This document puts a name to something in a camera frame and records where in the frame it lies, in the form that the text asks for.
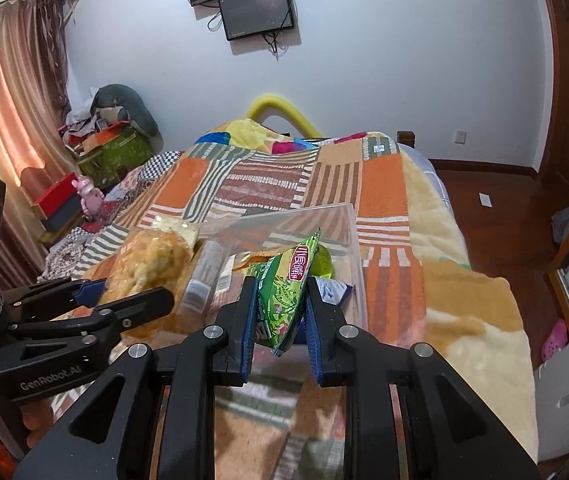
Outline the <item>left hand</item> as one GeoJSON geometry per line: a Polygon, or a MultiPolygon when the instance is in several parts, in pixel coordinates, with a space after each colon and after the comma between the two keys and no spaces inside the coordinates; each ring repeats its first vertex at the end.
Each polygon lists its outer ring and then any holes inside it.
{"type": "Polygon", "coordinates": [[[34,448],[54,424],[51,401],[44,399],[22,405],[21,412],[23,424],[28,429],[26,443],[29,448],[34,448]]]}

